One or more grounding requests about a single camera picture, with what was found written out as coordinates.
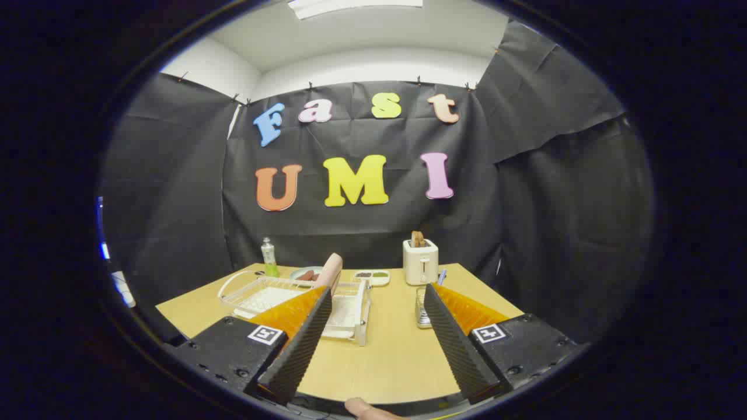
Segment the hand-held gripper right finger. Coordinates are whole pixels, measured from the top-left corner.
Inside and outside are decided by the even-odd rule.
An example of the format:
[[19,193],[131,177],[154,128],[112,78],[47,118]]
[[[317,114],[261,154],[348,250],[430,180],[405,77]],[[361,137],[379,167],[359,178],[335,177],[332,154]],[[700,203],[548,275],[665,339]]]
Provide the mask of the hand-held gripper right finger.
[[437,283],[426,286],[424,308],[471,404],[511,393],[580,351],[579,343],[534,314],[507,317]]

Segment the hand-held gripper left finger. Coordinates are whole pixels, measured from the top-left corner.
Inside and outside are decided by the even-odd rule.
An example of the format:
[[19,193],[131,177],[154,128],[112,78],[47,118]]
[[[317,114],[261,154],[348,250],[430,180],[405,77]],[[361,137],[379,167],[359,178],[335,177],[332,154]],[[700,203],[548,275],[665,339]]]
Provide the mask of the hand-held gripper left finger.
[[166,352],[198,378],[247,400],[286,405],[295,396],[333,308],[323,286],[250,321],[227,316]]

